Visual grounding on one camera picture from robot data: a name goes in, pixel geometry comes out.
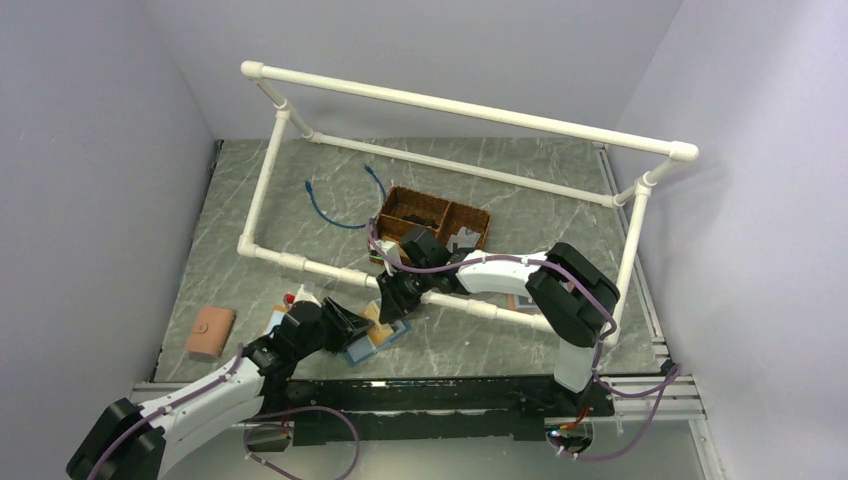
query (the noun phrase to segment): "gray marble surface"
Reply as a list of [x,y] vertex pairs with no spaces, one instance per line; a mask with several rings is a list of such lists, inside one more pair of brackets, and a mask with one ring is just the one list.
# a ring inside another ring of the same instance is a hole
[[[388,147],[608,193],[590,142],[569,138],[404,138],[380,139]],[[241,257],[236,242],[247,216],[267,142],[224,143],[194,236],[185,275],[165,337],[155,381],[193,381],[209,373],[260,335],[271,309],[303,282],[352,311],[379,292],[331,281],[327,277]],[[304,190],[311,180],[318,204],[337,221],[362,223],[380,207],[379,190],[363,169],[371,165],[385,183],[404,185],[492,213],[485,249],[498,253],[544,251],[557,241],[573,244],[615,279],[623,242],[610,209],[523,187],[412,164],[371,154],[286,141],[281,148],[260,214],[256,243],[275,251],[378,274],[367,259],[363,230],[345,230],[322,220]],[[605,373],[656,373],[651,330],[630,287],[619,344],[605,352]],[[498,306],[506,296],[477,298]],[[221,359],[194,358],[183,350],[198,310],[217,305],[237,311]],[[423,305],[409,317],[413,330],[390,348],[349,367],[341,357],[319,352],[302,361],[295,377],[308,379],[452,377],[551,373],[558,338],[530,328]]]

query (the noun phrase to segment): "white frame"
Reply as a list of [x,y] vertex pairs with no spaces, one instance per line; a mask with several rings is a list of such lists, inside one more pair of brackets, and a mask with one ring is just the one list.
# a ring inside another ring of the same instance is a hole
[[[261,258],[263,260],[274,262],[283,267],[326,275],[342,282],[363,287],[378,288],[376,278],[359,270],[340,268],[314,262],[301,255],[287,252],[275,252],[273,250],[263,248],[254,242],[254,233],[256,231],[256,222],[259,219],[259,211],[261,210],[262,203],[265,200],[265,193],[268,188],[268,182],[271,178],[271,172],[274,169],[280,145],[283,141],[283,131],[286,124],[289,122],[291,122],[298,131],[300,131],[300,134],[305,139],[313,143],[323,143],[337,147],[350,148],[375,155],[396,158],[398,160],[406,160],[432,167],[453,170],[455,172],[476,175],[478,177],[489,178],[513,185],[520,185],[544,192],[555,193],[565,197],[576,198],[578,200],[596,203],[608,208],[620,208],[627,201],[633,198],[633,212],[631,214],[630,225],[624,242],[624,252],[622,254],[621,265],[619,266],[618,277],[616,279],[616,285],[621,292],[621,298],[616,304],[613,312],[613,318],[619,323],[619,325],[621,324],[621,314],[624,302],[627,298],[628,286],[630,285],[630,277],[634,269],[633,265],[636,259],[636,248],[639,244],[639,235],[642,231],[642,220],[645,217],[645,209],[647,208],[648,197],[651,195],[651,189],[671,170],[674,170],[679,166],[689,164],[698,157],[698,147],[689,143],[678,141],[668,142],[640,137],[612,130],[588,127],[585,125],[563,122],[550,118],[511,112],[508,110],[457,102],[455,100],[447,100],[362,83],[349,82],[330,77],[322,77],[319,75],[285,70],[282,68],[269,67],[259,62],[244,62],[241,66],[241,71],[248,79],[256,83],[256,85],[258,85],[259,88],[271,99],[277,109],[277,113],[274,129],[271,132],[271,140],[268,144],[268,150],[266,151],[265,159],[262,163],[259,180],[256,184],[256,190],[253,193],[253,199],[250,203],[247,220],[245,221],[244,232],[239,237],[238,253],[246,257]],[[591,140],[604,145],[618,145],[621,147],[664,155],[666,159],[653,170],[645,172],[641,177],[636,179],[631,187],[617,195],[603,195],[599,193],[586,192],[518,175],[511,175],[472,165],[435,158],[428,155],[420,155],[394,148],[371,145],[364,142],[348,140],[316,132],[303,121],[297,113],[297,110],[294,109],[289,101],[268,80],[278,80],[298,85],[305,85],[308,87],[347,93],[350,95],[375,98],[393,103],[480,118],[508,125],[517,125],[542,132],[556,133]],[[444,307],[463,310],[472,315],[484,318],[519,323],[543,331],[552,331],[550,325],[542,315],[528,315],[513,312],[511,310],[499,308],[495,305],[478,300],[457,298],[436,292],[428,292],[422,296],[421,301],[424,303],[433,303]],[[619,328],[615,331],[615,333],[607,337],[606,340],[604,340],[604,345],[608,347],[615,345],[618,342],[620,332],[621,329]]]

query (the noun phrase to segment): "white wall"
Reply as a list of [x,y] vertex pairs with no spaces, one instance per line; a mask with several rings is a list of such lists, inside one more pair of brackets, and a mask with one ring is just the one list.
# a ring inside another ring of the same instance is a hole
[[0,12],[0,477],[66,478],[153,367],[212,136],[139,2]]
[[[267,138],[244,60],[614,127],[680,0],[145,0],[218,138]],[[352,137],[537,135],[281,85],[319,131]]]
[[619,124],[701,147],[640,253],[733,479],[848,477],[846,41],[839,0],[687,0]]

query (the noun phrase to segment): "brown basket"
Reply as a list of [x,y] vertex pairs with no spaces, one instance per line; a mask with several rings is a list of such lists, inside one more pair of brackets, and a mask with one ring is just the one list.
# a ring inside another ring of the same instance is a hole
[[[480,238],[475,245],[478,249],[486,244],[492,218],[486,210],[397,186],[389,190],[386,203],[377,217],[378,238],[397,242],[413,228],[422,226],[403,219],[409,215],[417,215],[427,223],[433,222],[435,228],[426,225],[425,228],[433,232],[442,245],[447,245],[450,236],[458,233],[461,227],[480,232]],[[371,261],[382,263],[373,255]]]

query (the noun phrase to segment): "table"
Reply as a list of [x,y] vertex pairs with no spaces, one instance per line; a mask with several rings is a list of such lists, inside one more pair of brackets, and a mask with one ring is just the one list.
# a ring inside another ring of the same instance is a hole
[[[571,138],[397,138],[370,142],[484,168],[559,183],[598,193],[611,184],[591,142]],[[265,328],[275,304],[304,282],[319,298],[330,296],[351,311],[377,298],[373,289],[340,284],[327,277],[287,270],[236,253],[248,206],[259,176],[266,141],[223,144],[195,230],[168,331],[154,374],[157,382],[190,382],[208,374]],[[355,268],[381,271],[367,258],[364,230],[346,230],[321,219],[310,203],[310,180],[318,205],[330,218],[364,223],[381,205],[379,189],[363,168],[371,165],[386,188],[404,185],[491,211],[485,249],[493,253],[532,253],[557,241],[573,244],[615,280],[623,249],[617,212],[599,205],[417,165],[363,152],[286,141],[271,178],[256,231],[256,243],[275,251]],[[606,374],[656,374],[651,308],[634,275],[618,345],[601,361]],[[475,298],[506,307],[502,294]],[[204,305],[233,308],[237,319],[217,361],[183,350],[198,310]],[[341,356],[317,352],[297,367],[299,379],[465,377],[552,373],[559,340],[551,333],[470,316],[435,305],[410,315],[410,333],[356,367]]]

